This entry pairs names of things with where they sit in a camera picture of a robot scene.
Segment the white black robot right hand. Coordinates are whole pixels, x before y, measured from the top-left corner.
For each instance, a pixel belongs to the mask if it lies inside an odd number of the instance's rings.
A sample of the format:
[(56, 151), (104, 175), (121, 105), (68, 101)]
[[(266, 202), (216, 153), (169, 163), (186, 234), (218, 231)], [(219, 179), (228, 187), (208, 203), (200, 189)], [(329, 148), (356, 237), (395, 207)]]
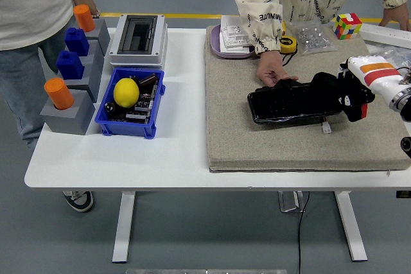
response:
[(400, 72), (382, 56), (350, 57), (340, 64), (341, 73), (347, 70), (393, 110), (401, 110), (410, 101), (410, 84), (404, 84)]

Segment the person's right hand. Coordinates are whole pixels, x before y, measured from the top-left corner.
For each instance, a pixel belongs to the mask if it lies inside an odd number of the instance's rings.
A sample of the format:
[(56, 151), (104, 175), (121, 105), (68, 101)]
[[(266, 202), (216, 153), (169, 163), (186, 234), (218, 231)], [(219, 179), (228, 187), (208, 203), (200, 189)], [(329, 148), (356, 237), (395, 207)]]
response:
[(289, 75), (283, 68), (281, 60), (271, 58), (261, 58), (257, 69), (257, 77), (264, 85), (273, 87), (280, 80), (294, 80), (299, 78), (294, 75)]

